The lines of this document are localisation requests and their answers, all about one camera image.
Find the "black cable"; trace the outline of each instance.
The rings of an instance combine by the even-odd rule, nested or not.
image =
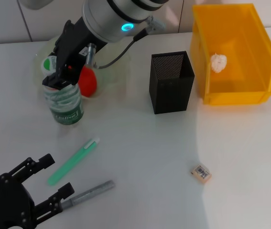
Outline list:
[[[147,36],[148,33],[147,33],[147,30],[146,29],[143,29],[141,30],[138,34],[136,34],[134,37],[133,37],[133,41],[125,48],[124,51],[122,51],[122,53],[116,57],[114,60],[112,60],[110,63],[106,64],[106,65],[103,65],[103,66],[97,66],[96,68],[98,69],[104,69],[104,68],[108,68],[110,67],[112,64],[114,64],[116,61],[118,61],[125,53],[126,51],[128,51],[128,49],[137,41],[139,41],[140,39],[144,38],[145,36]]]
[[[116,61],[118,61],[125,53],[126,51],[128,51],[128,49],[135,43],[135,41],[132,41],[126,48],[125,50],[118,56],[116,57],[114,60],[112,60],[110,63],[103,65],[103,66],[99,66],[98,69],[104,69],[107,67],[110,67],[112,64],[114,64]]]

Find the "green marker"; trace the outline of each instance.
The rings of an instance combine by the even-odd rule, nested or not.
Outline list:
[[[99,143],[98,137],[90,139],[81,149],[78,150],[68,161],[66,161],[54,174],[48,178],[49,185],[55,185],[73,167],[75,167],[86,155],[88,155]]]

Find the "red object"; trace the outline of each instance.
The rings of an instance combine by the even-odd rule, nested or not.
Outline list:
[[[96,76],[92,69],[83,66],[78,81],[80,92],[85,97],[90,97],[97,89]]]

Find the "blue led ring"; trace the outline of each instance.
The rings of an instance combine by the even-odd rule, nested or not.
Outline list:
[[[133,27],[134,27],[133,24],[128,23],[128,24],[124,24],[124,25],[121,27],[121,30],[123,30],[123,31],[129,31],[129,30],[132,30]]]

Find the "barcode sticker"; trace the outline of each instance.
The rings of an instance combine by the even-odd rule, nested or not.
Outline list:
[[[208,175],[210,175],[209,172],[207,172],[202,166],[198,166],[195,171],[203,178],[205,179]]]

